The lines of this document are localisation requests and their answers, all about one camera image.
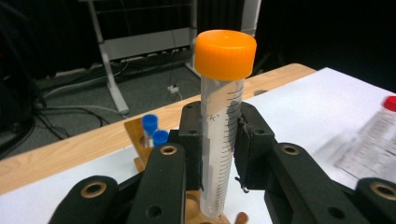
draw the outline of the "clear plastic tube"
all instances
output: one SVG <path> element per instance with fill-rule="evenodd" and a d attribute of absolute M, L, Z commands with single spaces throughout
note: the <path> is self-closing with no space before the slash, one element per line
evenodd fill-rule
<path fill-rule="evenodd" d="M 359 131 L 356 145 L 335 165 L 356 178 L 396 181 L 396 96 L 388 97 Z"/>
<path fill-rule="evenodd" d="M 203 130 L 200 207 L 207 217 L 218 217 L 224 209 L 242 92 L 255 52 L 255 39 L 236 31 L 206 31 L 196 39 Z"/>
<path fill-rule="evenodd" d="M 244 79 L 219 81 L 202 77 L 203 185 L 201 210 L 218 217 L 224 209 Z"/>
<path fill-rule="evenodd" d="M 142 118 L 144 145 L 143 147 L 154 147 L 152 134 L 158 129 L 158 117 L 153 114 L 147 114 Z"/>

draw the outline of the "white table surface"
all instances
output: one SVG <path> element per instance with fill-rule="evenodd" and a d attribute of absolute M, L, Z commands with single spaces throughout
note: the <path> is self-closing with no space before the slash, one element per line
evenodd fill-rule
<path fill-rule="evenodd" d="M 300 145 L 315 158 L 331 139 L 362 127 L 381 108 L 388 95 L 394 93 L 325 68 L 247 102 L 257 107 L 278 142 Z M 120 183 L 137 174 L 133 163 L 136 156 L 134 147 L 122 148 L 3 194 L 0 196 L 0 223 L 47 223 L 56 206 L 81 179 L 108 175 Z M 336 170 L 323 168 L 331 177 L 337 178 Z M 237 173 L 233 166 L 224 210 L 226 217 L 233 222 L 243 211 L 249 216 L 249 223 L 271 223 L 264 192 L 244 193 L 239 183 L 233 180 L 234 176 Z"/>

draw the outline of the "dark background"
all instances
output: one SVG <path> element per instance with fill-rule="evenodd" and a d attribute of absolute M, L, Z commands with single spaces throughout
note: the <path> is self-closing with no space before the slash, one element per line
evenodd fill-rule
<path fill-rule="evenodd" d="M 396 92 L 396 6 L 389 0 L 263 0 L 256 60 L 330 67 Z"/>

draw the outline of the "orange cap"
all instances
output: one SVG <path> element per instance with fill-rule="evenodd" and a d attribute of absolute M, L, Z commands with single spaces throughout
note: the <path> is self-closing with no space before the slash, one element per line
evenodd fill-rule
<path fill-rule="evenodd" d="M 256 40 L 247 34 L 212 30 L 202 32 L 195 43 L 195 69 L 204 77 L 239 80 L 251 74 Z"/>

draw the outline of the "metal screw hole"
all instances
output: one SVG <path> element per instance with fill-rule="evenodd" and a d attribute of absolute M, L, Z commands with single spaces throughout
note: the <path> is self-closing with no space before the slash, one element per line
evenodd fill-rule
<path fill-rule="evenodd" d="M 160 152 L 165 156 L 173 155 L 177 152 L 177 149 L 172 146 L 165 146 L 160 149 Z"/>
<path fill-rule="evenodd" d="M 160 206 L 158 205 L 152 205 L 148 210 L 147 210 L 147 216 L 148 217 L 159 217 L 163 213 L 163 210 L 161 209 Z"/>
<path fill-rule="evenodd" d="M 87 184 L 82 190 L 81 190 L 81 196 L 83 198 L 95 198 L 105 192 L 107 188 L 107 184 L 102 181 L 95 181 L 91 182 L 90 184 Z"/>
<path fill-rule="evenodd" d="M 370 185 L 371 190 L 377 195 L 392 201 L 396 201 L 396 189 L 383 183 L 374 182 Z"/>
<path fill-rule="evenodd" d="M 330 213 L 330 215 L 332 215 L 335 218 L 338 219 L 343 219 L 346 217 L 346 215 L 344 214 L 344 212 L 336 207 L 329 207 L 328 212 Z"/>
<path fill-rule="evenodd" d="M 259 130 L 256 130 L 256 133 L 257 133 L 257 134 L 264 134 L 265 131 L 264 131 L 263 129 L 259 129 Z"/>
<path fill-rule="evenodd" d="M 282 151 L 291 156 L 298 155 L 300 151 L 295 147 L 282 147 Z"/>

